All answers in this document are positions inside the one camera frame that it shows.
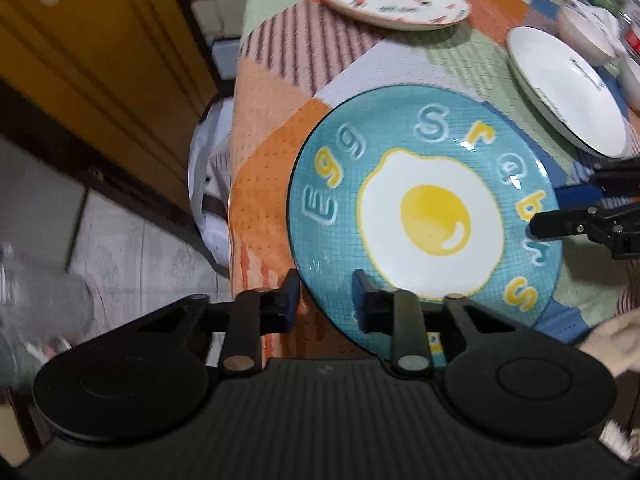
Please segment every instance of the patchwork tablecloth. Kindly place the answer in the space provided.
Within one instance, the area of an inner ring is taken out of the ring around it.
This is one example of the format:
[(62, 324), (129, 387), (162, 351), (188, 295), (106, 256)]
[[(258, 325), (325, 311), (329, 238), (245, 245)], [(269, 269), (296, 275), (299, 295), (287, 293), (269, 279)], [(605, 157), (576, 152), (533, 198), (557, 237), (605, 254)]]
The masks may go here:
[[(584, 180), (594, 160), (565, 141), (522, 94), (508, 69), (507, 31), (517, 25), (555, 34), (563, 0), (471, 0), (468, 22), (431, 32), (398, 33), (333, 12), (319, 0), (248, 0), (232, 131), (232, 290), (275, 287), (292, 260), (287, 186), (296, 156), (332, 108), (366, 90), (434, 84), (488, 101), (548, 154), (554, 186)], [(638, 130), (616, 81), (601, 71)], [(633, 135), (636, 153), (638, 140)], [(554, 298), (537, 329), (569, 341), (640, 304), (635, 262), (614, 262), (606, 248), (574, 237), (564, 243)], [(305, 298), (296, 329), (263, 338), (265, 357), (363, 353)]]

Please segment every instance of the wooden door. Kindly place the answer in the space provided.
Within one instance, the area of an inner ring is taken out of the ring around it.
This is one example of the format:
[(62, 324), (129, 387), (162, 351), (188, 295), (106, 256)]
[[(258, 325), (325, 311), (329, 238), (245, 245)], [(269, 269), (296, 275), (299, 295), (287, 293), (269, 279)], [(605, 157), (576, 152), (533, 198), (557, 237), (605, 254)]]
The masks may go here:
[(0, 73), (188, 210), (191, 136), (216, 94), (177, 0), (0, 0)]

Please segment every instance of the circular black cover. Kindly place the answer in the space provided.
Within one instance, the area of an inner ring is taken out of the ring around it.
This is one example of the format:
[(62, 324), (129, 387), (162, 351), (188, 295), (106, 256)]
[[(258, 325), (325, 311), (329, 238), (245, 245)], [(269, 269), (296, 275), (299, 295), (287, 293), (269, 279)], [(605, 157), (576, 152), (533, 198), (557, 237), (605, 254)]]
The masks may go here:
[(66, 436), (120, 442), (161, 433), (187, 418), (208, 388), (200, 360), (158, 333), (60, 354), (38, 373), (33, 397)]
[(600, 362), (535, 332), (476, 341), (446, 368), (444, 387), (471, 423), (521, 442), (577, 438), (600, 424), (616, 399)]

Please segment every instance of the plate rim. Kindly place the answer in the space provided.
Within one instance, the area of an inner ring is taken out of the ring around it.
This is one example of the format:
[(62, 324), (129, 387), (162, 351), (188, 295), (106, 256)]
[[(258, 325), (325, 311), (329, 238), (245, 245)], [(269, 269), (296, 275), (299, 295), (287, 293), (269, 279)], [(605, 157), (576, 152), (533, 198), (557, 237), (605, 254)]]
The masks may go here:
[[(361, 343), (359, 343), (358, 341), (356, 341), (355, 339), (351, 338), (350, 336), (348, 336), (338, 325), (336, 322), (334, 322), (333, 319), (331, 319), (331, 317), (329, 316), (329, 314), (324, 310), (324, 308), (320, 305), (320, 303), (318, 302), (318, 299), (316, 298), (316, 296), (313, 294), (313, 291), (311, 290), (311, 288), (306, 284), (305, 281), (305, 277), (303, 275), (303, 273), (300, 271), (300, 263), (298, 261), (298, 257), (296, 256), (296, 251), (293, 245), (293, 240), (291, 237), (291, 222), (290, 222), (290, 197), (291, 197), (291, 187), (293, 184), (293, 176), (296, 172), (296, 168), (298, 166), (298, 163), (300, 161), (300, 157), (302, 156), (302, 152), (304, 151), (306, 144), (309, 142), (309, 140), (311, 139), (311, 137), (313, 136), (313, 134), (315, 133), (315, 131), (318, 129), (318, 127), (320, 126), (320, 124), (322, 124), (322, 122), (337, 108), (339, 108), (340, 106), (348, 103), (349, 101), (355, 99), (356, 97), (359, 97), (363, 94), (367, 94), (369, 92), (373, 92), (375, 90), (379, 90), (379, 89), (383, 89), (383, 88), (394, 88), (397, 86), (413, 86), (413, 87), (424, 87), (424, 88), (435, 88), (438, 90), (444, 90), (445, 92), (449, 92), (458, 96), (462, 96), (463, 98), (468, 99), (469, 101), (475, 102), (481, 106), (487, 106), (490, 108), (490, 110), (495, 113), (496, 115), (498, 115), (501, 119), (503, 119), (507, 124), (509, 124), (514, 130), (515, 133), (518, 134), (518, 136), (520, 137), (520, 139), (522, 140), (522, 142), (525, 143), (527, 149), (529, 149), (531, 151), (531, 153), (534, 155), (536, 161), (538, 161), (540, 164), (542, 164), (542, 167), (544, 168), (544, 164), (542, 163), (542, 161), (540, 160), (539, 156), (536, 154), (536, 152), (532, 149), (532, 147), (529, 146), (529, 144), (527, 143), (526, 140), (524, 140), (524, 138), (522, 138), (522, 134), (526, 135), (527, 137), (530, 137), (521, 127), (519, 127), (507, 114), (503, 113), (501, 110), (499, 110), (497, 107), (495, 107), (491, 102), (483, 100), (483, 101), (476, 101), (475, 99), (472, 99), (471, 97), (461, 93), (461, 92), (455, 92), (453, 90), (450, 90), (448, 88), (443, 88), (441, 86), (438, 85), (430, 85), (430, 84), (421, 84), (421, 83), (396, 83), (396, 84), (391, 84), (391, 85), (382, 85), (382, 86), (378, 86), (375, 88), (371, 88), (369, 90), (365, 90), (364, 92), (360, 92), (352, 97), (349, 97), (348, 99), (346, 99), (345, 101), (341, 102), (340, 104), (338, 104), (336, 107), (331, 108), (324, 116), (322, 116), (322, 118), (318, 121), (318, 123), (313, 127), (313, 129), (309, 132), (309, 134), (306, 136), (305, 141), (302, 143), (302, 145), (300, 146), (299, 150), (298, 150), (298, 154), (296, 155), (296, 160), (293, 163), (293, 167), (291, 168), (291, 174), (289, 176), (289, 183), (287, 184), (287, 207), (286, 207), (286, 214), (285, 214), (285, 222), (287, 224), (287, 241), (289, 242), (289, 250), (291, 252), (291, 257), (293, 259), (293, 264), (296, 266), (296, 270), (298, 272), (298, 275), (300, 277), (300, 282), (302, 283), (302, 285), (304, 285), (305, 289), (306, 289), (306, 294), (308, 295), (309, 298), (311, 298), (311, 300), (314, 302), (316, 308), (322, 313), (322, 315), (324, 316), (324, 318), (338, 331), (338, 333), (343, 336), (344, 338), (348, 339), (348, 341), (353, 344), (354, 346), (357, 346), (358, 348), (360, 348), (361, 350), (365, 351), (367, 354), (376, 357), (378, 359), (384, 359), (383, 357), (375, 354), (374, 352), (372, 352), (371, 350), (365, 348), (364, 345), (362, 345)], [(556, 200), (556, 204), (558, 204), (558, 197), (556, 196), (556, 188), (553, 186), (553, 183), (551, 182), (551, 178), (549, 177), (548, 171), (545, 168), (545, 174), (543, 175), (544, 178), (546, 178), (546, 180), (548, 181), (549, 186), (551, 187), (551, 189), (553, 190), (553, 198)], [(557, 240), (560, 244), (560, 260), (558, 262), (558, 270), (556, 271), (556, 281), (554, 283), (553, 289), (552, 289), (552, 293), (549, 297), (549, 300), (547, 302), (547, 304), (544, 306), (544, 308), (542, 309), (542, 311), (540, 312), (540, 315), (538, 316), (538, 318), (536, 319), (536, 321), (531, 325), (531, 329), (535, 330), (535, 327), (538, 323), (538, 321), (540, 320), (540, 318), (542, 317), (542, 315), (544, 314), (545, 310), (548, 308), (549, 304), (551, 303), (551, 301), (554, 299), (554, 293), (556, 291), (556, 288), (558, 287), (558, 281), (560, 280), (560, 273), (562, 270), (562, 262), (564, 261), (563, 257), (562, 257), (562, 246), (564, 245), (564, 242), (562, 240)], [(358, 324), (358, 330), (366, 335), (365, 332), (362, 332), (362, 330), (360, 330), (360, 325)]]
[(322, 0), (323, 2), (327, 3), (327, 5), (331, 5), (331, 6), (336, 6), (336, 7), (345, 7), (347, 9), (349, 9), (353, 14), (362, 14), (364, 16), (370, 16), (375, 20), (378, 20), (379, 22), (385, 22), (385, 23), (399, 23), (399, 24), (405, 24), (405, 25), (415, 25), (417, 27), (429, 27), (426, 29), (421, 29), (421, 30), (437, 30), (438, 28), (444, 28), (444, 27), (449, 27), (449, 25), (456, 25), (458, 23), (464, 22), (469, 16), (471, 16), (471, 12), (473, 11), (473, 6), (471, 5), (470, 0), (466, 0), (466, 4), (468, 6), (468, 11), (466, 13), (465, 16), (463, 16), (462, 18), (460, 18), (459, 20), (455, 20), (453, 22), (444, 22), (444, 23), (428, 23), (428, 22), (416, 22), (414, 20), (404, 20), (404, 21), (398, 21), (398, 20), (390, 20), (388, 18), (384, 18), (382, 14), (377, 14), (375, 12), (370, 12), (368, 10), (363, 10), (363, 9), (351, 9), (351, 7), (349, 7), (347, 4), (344, 4), (342, 2), (338, 2), (337, 0)]
[[(524, 71), (522, 70), (522, 68), (521, 68), (521, 67), (520, 67), (520, 65), (518, 64), (518, 61), (516, 60), (515, 56), (513, 55), (513, 51), (512, 51), (512, 48), (511, 48), (511, 44), (510, 44), (509, 38), (510, 38), (511, 33), (512, 33), (514, 30), (517, 30), (517, 29), (520, 29), (520, 28), (532, 28), (533, 30), (536, 30), (536, 31), (538, 31), (538, 32), (542, 32), (543, 34), (548, 34), (549, 36), (551, 36), (552, 38), (555, 38), (556, 40), (560, 41), (561, 43), (562, 43), (562, 41), (561, 41), (561, 40), (559, 40), (558, 38), (556, 38), (555, 36), (553, 36), (553, 35), (549, 34), (548, 32), (545, 32), (544, 30), (541, 30), (541, 29), (539, 29), (539, 28), (535, 28), (535, 27), (529, 27), (528, 25), (517, 25), (516, 27), (511, 27), (511, 28), (507, 31), (507, 35), (506, 35), (506, 44), (507, 44), (507, 51), (508, 51), (508, 54), (509, 54), (510, 65), (511, 65), (514, 69), (516, 69), (516, 70), (517, 70), (517, 72), (518, 72), (518, 74), (520, 75), (520, 77), (523, 79), (523, 81), (527, 84), (527, 86), (529, 87), (529, 89), (530, 89), (530, 90), (533, 92), (533, 94), (536, 96), (537, 101), (538, 101), (540, 104), (542, 104), (542, 105), (543, 105), (543, 107), (544, 107), (544, 109), (545, 109), (545, 110), (547, 110), (547, 111), (548, 111), (548, 112), (549, 112), (553, 117), (555, 117), (555, 118), (556, 118), (556, 120), (557, 120), (560, 124), (562, 124), (562, 127), (563, 127), (564, 129), (566, 129), (572, 137), (574, 137), (575, 139), (577, 139), (577, 140), (578, 140), (578, 142), (579, 142), (581, 145), (583, 145), (583, 146), (587, 147), (587, 149), (585, 150), (583, 147), (581, 147), (581, 146), (577, 146), (574, 142), (572, 142), (572, 144), (574, 144), (574, 146), (575, 146), (576, 148), (579, 148), (579, 149), (581, 149), (581, 150), (583, 150), (583, 151), (585, 151), (585, 152), (587, 152), (587, 153), (591, 152), (591, 153), (590, 153), (591, 155), (599, 156), (599, 157), (601, 157), (601, 158), (612, 158), (612, 159), (617, 159), (617, 158), (621, 158), (622, 156), (624, 156), (624, 154), (625, 154), (625, 152), (626, 152), (627, 143), (628, 143), (627, 141), (625, 141), (625, 148), (624, 148), (624, 149), (622, 150), (622, 152), (620, 152), (618, 155), (613, 155), (613, 156), (612, 156), (612, 155), (605, 155), (604, 153), (599, 152), (599, 151), (598, 151), (598, 150), (596, 150), (593, 146), (588, 145), (584, 140), (582, 140), (582, 139), (580, 138), (580, 136), (579, 136), (578, 134), (576, 134), (576, 133), (575, 133), (575, 132), (574, 132), (574, 131), (569, 127), (569, 125), (568, 125), (565, 121), (563, 121), (563, 120), (562, 120), (562, 119), (561, 119), (561, 118), (560, 118), (560, 117), (559, 117), (559, 116), (558, 116), (558, 115), (557, 115), (557, 114), (556, 114), (556, 113), (555, 113), (555, 112), (554, 112), (554, 111), (553, 111), (553, 110), (552, 110), (552, 109), (551, 109), (551, 108), (550, 108), (550, 107), (549, 107), (549, 106), (544, 102), (544, 100), (542, 99), (542, 97), (540, 97), (540, 94), (536, 91), (536, 89), (535, 89), (535, 88), (531, 85), (531, 83), (529, 82), (529, 79), (525, 76)], [(587, 61), (586, 61), (582, 56), (580, 56), (580, 54), (578, 54), (575, 50), (573, 50), (573, 51), (575, 52), (575, 55), (576, 55), (576, 56), (578, 56), (581, 60), (583, 60), (587, 65), (589, 65), (589, 63), (588, 63), (588, 62), (587, 62)], [(618, 109), (618, 111), (620, 111), (620, 109), (618, 108), (618, 104), (616, 103), (616, 100), (615, 100), (615, 98), (613, 97), (613, 94), (611, 93), (611, 90), (610, 90), (610, 89), (609, 89), (609, 87), (604, 83), (604, 81), (602, 81), (602, 82), (603, 82), (603, 84), (605, 85), (605, 88), (606, 88), (607, 92), (609, 93), (609, 95), (611, 95), (611, 97), (612, 97), (612, 99), (613, 99), (614, 103), (616, 104), (616, 108)], [(620, 111), (620, 116), (621, 116), (621, 117), (622, 117), (622, 119), (623, 119), (623, 123), (622, 123), (622, 124), (623, 124), (623, 126), (624, 126), (624, 116), (622, 115), (622, 111)]]

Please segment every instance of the blue plate with egg design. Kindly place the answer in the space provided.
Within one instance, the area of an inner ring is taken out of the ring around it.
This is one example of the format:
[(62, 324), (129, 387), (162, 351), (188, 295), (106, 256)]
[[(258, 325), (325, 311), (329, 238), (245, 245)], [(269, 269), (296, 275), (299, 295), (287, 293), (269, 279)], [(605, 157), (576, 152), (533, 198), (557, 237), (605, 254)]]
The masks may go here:
[(558, 202), (523, 135), (485, 104), (419, 85), (357, 95), (316, 126), (289, 185), (289, 238), (302, 280), (338, 329), (388, 358), (388, 336), (358, 328), (355, 269), (425, 301), (457, 292), (535, 323), (562, 245), (527, 237), (533, 214)]

